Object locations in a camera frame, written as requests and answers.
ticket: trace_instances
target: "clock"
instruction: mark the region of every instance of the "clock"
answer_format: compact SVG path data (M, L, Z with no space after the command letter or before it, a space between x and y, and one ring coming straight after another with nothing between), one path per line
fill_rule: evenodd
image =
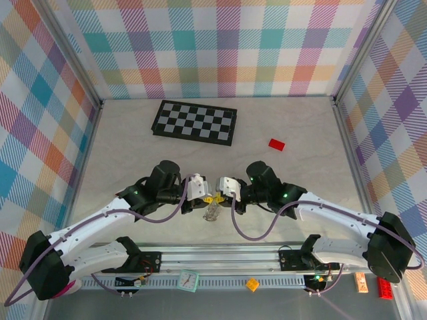
M199 273L188 270L181 270L178 279L178 289L194 292L199 284Z

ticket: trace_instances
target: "black and white checkerboard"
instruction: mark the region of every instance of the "black and white checkerboard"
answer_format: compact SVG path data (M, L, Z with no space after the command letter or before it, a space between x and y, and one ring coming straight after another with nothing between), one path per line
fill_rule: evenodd
M154 135L232 145L237 110L163 100L151 130Z

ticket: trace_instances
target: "red lego brick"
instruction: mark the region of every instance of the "red lego brick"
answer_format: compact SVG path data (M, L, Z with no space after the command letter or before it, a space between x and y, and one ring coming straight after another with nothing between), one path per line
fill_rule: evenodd
M276 139L271 139L268 146L271 148L277 149L279 151L283 151L285 144L281 141L276 140Z
M393 299L392 285L387 280L377 277L378 294L381 299Z

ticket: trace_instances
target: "clock face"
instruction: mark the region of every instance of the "clock face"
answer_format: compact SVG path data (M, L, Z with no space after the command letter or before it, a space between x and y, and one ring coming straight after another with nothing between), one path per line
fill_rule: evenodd
M194 292L198 282L199 274L197 272L182 270L179 275L178 289Z

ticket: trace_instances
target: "white floor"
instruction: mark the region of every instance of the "white floor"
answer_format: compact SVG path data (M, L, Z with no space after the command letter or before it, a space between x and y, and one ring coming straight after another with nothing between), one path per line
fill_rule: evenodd
M163 159L176 162L183 176L205 175L215 183L221 176L248 180L246 167L258 160L270 165L285 182L295 183L337 204L360 210L360 203L340 134L327 97L178 99L238 110L233 145L225 147L153 136L151 124L160 100L107 101L101 116L89 163L74 214L73 223L99 210L115 192L147 176ZM286 143L283 152L268 147L271 138ZM164 206L150 215L158 219L171 212ZM202 216L205 209L177 215L161 225L139 221L117 230L104 241L128 235L137 243L237 243L245 242L234 230L230 210L223 209L215 222ZM240 227L250 236L262 234L272 213L257 207L238 217ZM327 227L308 222L279 219L265 241L303 241L310 233Z

